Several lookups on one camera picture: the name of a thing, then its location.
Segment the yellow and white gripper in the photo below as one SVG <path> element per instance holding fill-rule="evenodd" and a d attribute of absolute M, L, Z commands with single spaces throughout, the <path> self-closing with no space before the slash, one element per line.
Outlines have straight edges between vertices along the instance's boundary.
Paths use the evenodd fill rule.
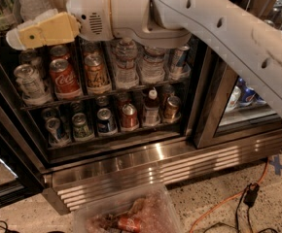
<path fill-rule="evenodd" d="M 67 44 L 75 40 L 80 28 L 73 16 L 51 9 L 9 30 L 6 41 L 15 50 Z"/>

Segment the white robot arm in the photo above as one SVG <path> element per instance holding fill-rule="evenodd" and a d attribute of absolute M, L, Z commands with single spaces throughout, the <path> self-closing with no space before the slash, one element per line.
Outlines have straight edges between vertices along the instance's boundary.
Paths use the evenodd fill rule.
<path fill-rule="evenodd" d="M 282 118 L 282 33 L 230 0 L 68 0 L 9 31 L 15 50 L 131 38 L 176 49 L 196 36 Z"/>

